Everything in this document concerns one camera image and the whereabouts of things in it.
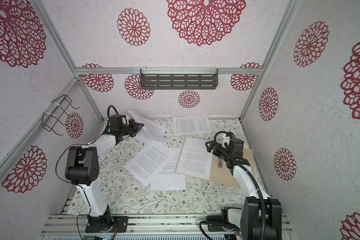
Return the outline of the white printed paper sheet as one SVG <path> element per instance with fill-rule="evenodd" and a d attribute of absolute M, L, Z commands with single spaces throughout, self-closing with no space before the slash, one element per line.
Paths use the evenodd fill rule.
<path fill-rule="evenodd" d="M 207 151 L 206 140 L 186 137 L 180 151 L 176 173 L 209 180 L 212 154 Z"/>
<path fill-rule="evenodd" d="M 165 132 L 167 131 L 167 128 L 153 122 L 152 120 L 146 119 L 135 111 L 129 110 L 127 112 L 135 120 L 135 122 L 144 125 L 143 128 L 135 136 L 136 140 L 147 145 L 153 142 L 162 143 L 167 141 L 167 138 L 165 137 Z"/>

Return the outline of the beige paper folder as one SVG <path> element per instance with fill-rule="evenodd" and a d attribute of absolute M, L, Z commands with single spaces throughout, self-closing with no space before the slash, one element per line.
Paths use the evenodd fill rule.
<path fill-rule="evenodd" d="M 243 157 L 247 160 L 251 157 L 246 156 L 245 154 L 249 152 L 249 149 L 244 147 Z M 212 154 L 212 164 L 209 181 L 214 183 L 219 183 L 222 185 L 227 185 L 230 187 L 235 187 L 242 190 L 255 190 L 255 184 L 251 179 L 250 174 L 252 173 L 251 166 L 245 169 L 243 166 L 234 167 L 233 171 L 230 171 L 226 167 L 226 162 L 222 159 L 222 168 L 219 168 L 217 165 L 217 160 L 219 157 Z"/>

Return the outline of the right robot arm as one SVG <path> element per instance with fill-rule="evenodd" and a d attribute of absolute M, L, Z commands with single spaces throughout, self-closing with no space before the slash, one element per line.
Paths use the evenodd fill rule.
<path fill-rule="evenodd" d="M 243 240 L 281 240 L 282 205 L 260 188 L 249 161 L 243 157 L 243 141 L 232 139 L 220 144 L 212 140 L 205 143 L 205 146 L 209 153 L 226 163 L 246 195 L 242 209 L 222 210 L 220 224 L 238 228 Z"/>

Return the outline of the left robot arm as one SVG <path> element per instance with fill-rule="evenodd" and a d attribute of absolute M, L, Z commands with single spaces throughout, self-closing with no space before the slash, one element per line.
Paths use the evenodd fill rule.
<path fill-rule="evenodd" d="M 68 148 L 65 177 L 82 194 L 92 218 L 103 217 L 109 211 L 99 187 L 99 155 L 128 137 L 135 137 L 144 124 L 135 120 L 111 120 L 105 131 L 92 143 Z"/>

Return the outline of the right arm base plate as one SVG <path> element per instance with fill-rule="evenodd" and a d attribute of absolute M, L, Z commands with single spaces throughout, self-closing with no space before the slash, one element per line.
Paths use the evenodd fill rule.
<path fill-rule="evenodd" d="M 219 216 L 207 216 L 210 232 L 239 232 L 242 209 L 223 207 Z"/>

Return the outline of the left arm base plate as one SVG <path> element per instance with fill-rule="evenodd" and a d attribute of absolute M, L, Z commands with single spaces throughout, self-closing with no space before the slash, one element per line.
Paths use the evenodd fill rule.
<path fill-rule="evenodd" d="M 85 233 L 125 233 L 128 226 L 128 216 L 112 216 L 110 211 L 99 217 L 87 216 L 88 223 Z"/>

